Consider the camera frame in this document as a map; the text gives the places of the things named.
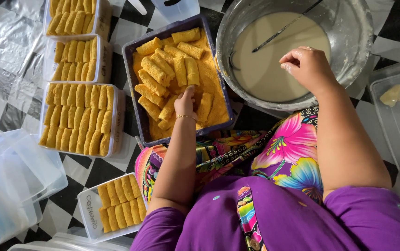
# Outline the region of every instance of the pink hibiscus print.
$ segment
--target pink hibiscus print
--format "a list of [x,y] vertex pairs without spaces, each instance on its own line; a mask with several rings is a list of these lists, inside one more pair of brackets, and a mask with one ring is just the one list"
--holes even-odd
[[315,145],[316,129],[313,125],[302,124],[300,113],[288,118],[275,132],[264,151],[257,156],[251,168],[267,168],[283,160],[296,163],[299,158],[313,158],[317,161]]

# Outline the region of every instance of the container of breaded rolls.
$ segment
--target container of breaded rolls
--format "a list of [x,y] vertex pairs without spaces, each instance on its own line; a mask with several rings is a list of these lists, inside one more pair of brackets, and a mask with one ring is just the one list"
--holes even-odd
[[108,0],[46,0],[43,35],[98,34],[107,40],[111,19]]
[[93,243],[138,231],[147,212],[135,173],[80,192],[78,204],[87,236]]
[[106,158],[121,149],[125,94],[111,84],[49,83],[44,90],[39,145]]
[[112,45],[99,35],[48,39],[43,79],[56,83],[109,83]]
[[122,52],[144,146],[169,143],[176,120],[174,101],[189,85],[195,85],[197,136],[233,123],[226,85],[214,61],[214,41],[204,15],[149,32],[125,44]]

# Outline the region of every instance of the batter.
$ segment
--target batter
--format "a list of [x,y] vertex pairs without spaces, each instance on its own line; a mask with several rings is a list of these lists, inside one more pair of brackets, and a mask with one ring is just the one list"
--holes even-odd
[[302,17],[258,52],[253,49],[282,29],[299,14],[279,12],[263,16],[249,24],[237,38],[233,64],[239,84],[258,99],[283,102],[300,98],[308,90],[280,67],[279,60],[290,50],[310,46],[323,50],[330,59],[330,43],[321,27],[308,17]]

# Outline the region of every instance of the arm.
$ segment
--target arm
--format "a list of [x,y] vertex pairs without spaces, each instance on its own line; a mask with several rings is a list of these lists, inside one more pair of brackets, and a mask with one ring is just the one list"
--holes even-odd
[[[194,86],[186,89],[175,101],[175,112],[197,119],[193,112]],[[153,187],[147,214],[162,207],[172,207],[184,214],[189,212],[195,183],[195,120],[181,117],[175,121],[158,179]]]
[[301,46],[280,60],[320,105],[318,160],[324,198],[344,186],[391,188],[380,154],[364,130],[323,51]]

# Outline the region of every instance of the blue plastic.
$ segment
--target blue plastic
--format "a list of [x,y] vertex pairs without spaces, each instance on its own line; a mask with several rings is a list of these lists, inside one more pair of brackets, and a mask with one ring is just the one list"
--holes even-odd
[[[183,21],[177,21],[171,23],[165,27],[159,28],[158,30],[149,32],[146,35],[125,44],[124,47],[122,48],[125,69],[127,71],[127,78],[129,80],[130,93],[132,94],[133,108],[135,109],[136,120],[138,122],[138,129],[140,131],[140,138],[143,145],[146,147],[159,145],[163,143],[169,143],[170,137],[152,141],[152,138],[149,133],[149,118],[147,117],[144,108],[138,103],[138,99],[141,97],[141,94],[135,91],[135,86],[139,84],[139,82],[135,72],[133,71],[133,53],[136,52],[137,47],[140,47],[142,44],[152,40],[154,37],[158,37],[159,39],[164,39],[171,37],[171,34],[174,32],[186,31],[197,27],[203,28],[205,30],[206,37],[209,43],[209,48],[211,49],[212,56],[214,57],[215,56],[214,41],[212,39],[211,31],[209,30],[206,17],[202,14],[193,16]],[[197,130],[196,131],[197,137],[230,126],[234,122],[234,115],[232,114],[231,103],[229,102],[225,81],[223,80],[221,73],[217,71],[217,74],[220,79],[220,86],[223,93],[223,97],[225,98],[226,110],[228,112],[229,120],[222,124],[213,125],[207,128],[203,128],[201,130]]]

